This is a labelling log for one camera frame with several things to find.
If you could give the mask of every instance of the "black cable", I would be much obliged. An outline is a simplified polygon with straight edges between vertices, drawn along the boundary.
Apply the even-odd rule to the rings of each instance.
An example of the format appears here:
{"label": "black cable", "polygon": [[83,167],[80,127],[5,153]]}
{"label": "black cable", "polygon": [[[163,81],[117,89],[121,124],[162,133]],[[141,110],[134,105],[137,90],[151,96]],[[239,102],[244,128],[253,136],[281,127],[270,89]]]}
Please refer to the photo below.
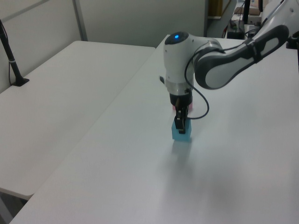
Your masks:
{"label": "black cable", "polygon": [[10,63],[9,62],[8,62],[8,80],[9,80],[10,86],[12,86],[11,81],[10,81]]}
{"label": "black cable", "polygon": [[241,43],[241,44],[239,44],[239,45],[237,45],[237,46],[234,46],[234,47],[232,47],[232,48],[226,48],[226,49],[223,49],[223,51],[236,49],[236,48],[240,47],[242,44],[243,44],[243,43]]}
{"label": "black cable", "polygon": [[239,21],[241,20],[242,9],[243,9],[244,4],[245,4],[245,1],[243,2],[242,6],[241,6],[241,8],[240,8],[240,18],[239,18]]}
{"label": "black cable", "polygon": [[189,117],[187,117],[187,119],[190,119],[190,120],[196,120],[196,119],[203,118],[204,116],[206,116],[206,115],[209,113],[209,110],[210,110],[209,102],[207,101],[207,99],[205,98],[205,96],[204,96],[198,89],[196,89],[196,88],[189,82],[189,80],[187,79],[187,69],[188,69],[188,67],[189,67],[190,62],[193,60],[193,58],[194,58],[197,54],[199,54],[199,51],[196,52],[196,53],[189,59],[187,65],[186,65],[186,68],[185,68],[184,76],[185,76],[185,80],[186,80],[186,82],[188,83],[188,85],[191,86],[191,88],[193,88],[193,89],[194,89],[194,90],[195,90],[195,91],[196,91],[196,92],[197,92],[197,93],[204,99],[204,101],[206,102],[206,107],[207,107],[207,109],[206,109],[206,113],[205,113],[204,115],[200,116],[200,117],[197,117],[197,118],[189,118]]}
{"label": "black cable", "polygon": [[257,31],[257,30],[259,30],[259,28],[249,30],[249,31],[246,32],[246,34],[249,34],[249,33],[254,32],[254,31]]}

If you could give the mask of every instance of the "gray wall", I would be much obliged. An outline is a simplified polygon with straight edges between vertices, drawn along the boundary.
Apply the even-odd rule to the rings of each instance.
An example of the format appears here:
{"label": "gray wall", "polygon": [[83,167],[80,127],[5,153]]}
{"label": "gray wall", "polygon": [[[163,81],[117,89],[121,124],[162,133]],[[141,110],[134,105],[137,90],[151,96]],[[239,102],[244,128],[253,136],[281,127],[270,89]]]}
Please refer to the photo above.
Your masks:
{"label": "gray wall", "polygon": [[[3,25],[23,76],[81,39],[72,0],[49,0]],[[0,44],[0,93],[8,87],[8,59]]]}
{"label": "gray wall", "polygon": [[167,34],[204,36],[206,0],[76,0],[88,41],[157,47]]}

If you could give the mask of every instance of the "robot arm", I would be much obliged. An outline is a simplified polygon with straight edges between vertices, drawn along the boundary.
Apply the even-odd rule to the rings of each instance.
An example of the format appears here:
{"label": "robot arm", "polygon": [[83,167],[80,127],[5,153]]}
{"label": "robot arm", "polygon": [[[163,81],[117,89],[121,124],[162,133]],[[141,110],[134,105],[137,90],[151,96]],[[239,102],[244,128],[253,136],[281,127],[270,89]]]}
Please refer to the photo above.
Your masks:
{"label": "robot arm", "polygon": [[206,89],[218,89],[229,83],[241,71],[258,63],[299,30],[299,0],[284,0],[261,30],[232,52],[212,52],[197,56],[195,78]]}
{"label": "robot arm", "polygon": [[192,102],[193,74],[206,89],[219,89],[251,65],[280,48],[299,30],[299,0],[282,0],[253,39],[226,53],[216,39],[195,37],[185,32],[170,35],[164,44],[165,85],[179,133],[185,133],[188,105]]}

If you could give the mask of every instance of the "white table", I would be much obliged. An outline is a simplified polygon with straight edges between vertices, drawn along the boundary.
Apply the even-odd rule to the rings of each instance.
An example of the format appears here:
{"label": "white table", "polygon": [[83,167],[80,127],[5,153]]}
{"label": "white table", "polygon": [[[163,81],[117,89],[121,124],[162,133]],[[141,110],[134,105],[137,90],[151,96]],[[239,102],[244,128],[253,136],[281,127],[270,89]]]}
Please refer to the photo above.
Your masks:
{"label": "white table", "polygon": [[74,42],[0,94],[0,191],[29,199],[154,48]]}
{"label": "white table", "polygon": [[[160,44],[12,224],[297,223],[297,52],[201,89],[211,111],[192,122],[191,143],[171,139],[164,74]],[[193,99],[190,116],[204,113]]]}

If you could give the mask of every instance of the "cable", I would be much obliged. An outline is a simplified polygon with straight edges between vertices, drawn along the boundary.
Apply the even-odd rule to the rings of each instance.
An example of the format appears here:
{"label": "cable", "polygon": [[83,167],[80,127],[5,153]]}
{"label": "cable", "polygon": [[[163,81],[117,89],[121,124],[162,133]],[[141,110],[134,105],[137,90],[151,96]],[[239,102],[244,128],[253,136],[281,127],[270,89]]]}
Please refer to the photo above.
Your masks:
{"label": "cable", "polygon": [[240,8],[240,18],[239,18],[239,21],[241,20],[242,9],[243,9],[244,4],[245,4],[245,1],[243,2],[242,6],[241,6],[241,8]]}
{"label": "cable", "polygon": [[246,32],[246,34],[249,34],[249,33],[254,32],[254,31],[257,31],[257,30],[259,30],[259,28],[249,30],[249,31]]}
{"label": "cable", "polygon": [[237,45],[237,46],[234,46],[234,47],[232,47],[232,48],[226,48],[226,49],[223,49],[223,51],[236,49],[236,48],[240,47],[242,44],[243,44],[243,43],[241,43],[241,44],[239,44],[239,45]]}
{"label": "cable", "polygon": [[189,80],[187,79],[187,69],[188,69],[188,67],[189,67],[189,64],[190,64],[190,62],[193,60],[193,58],[194,58],[197,54],[199,54],[199,53],[200,53],[200,51],[196,52],[196,53],[189,59],[187,65],[186,65],[186,68],[185,68],[184,76],[185,76],[185,80],[186,80],[186,82],[188,83],[188,85],[191,86],[191,88],[193,88],[193,89],[194,89],[194,90],[195,90],[195,91],[196,91],[196,92],[197,92],[197,93],[204,99],[204,101],[206,102],[206,107],[207,107],[207,109],[206,109],[206,113],[205,113],[204,115],[200,116],[200,117],[197,117],[197,118],[189,118],[189,117],[187,117],[187,119],[190,119],[190,120],[196,120],[196,119],[203,118],[204,116],[206,116],[206,115],[209,113],[209,110],[210,110],[209,102],[207,101],[207,99],[205,98],[205,96],[204,96],[198,89],[196,89],[196,88],[189,82]]}

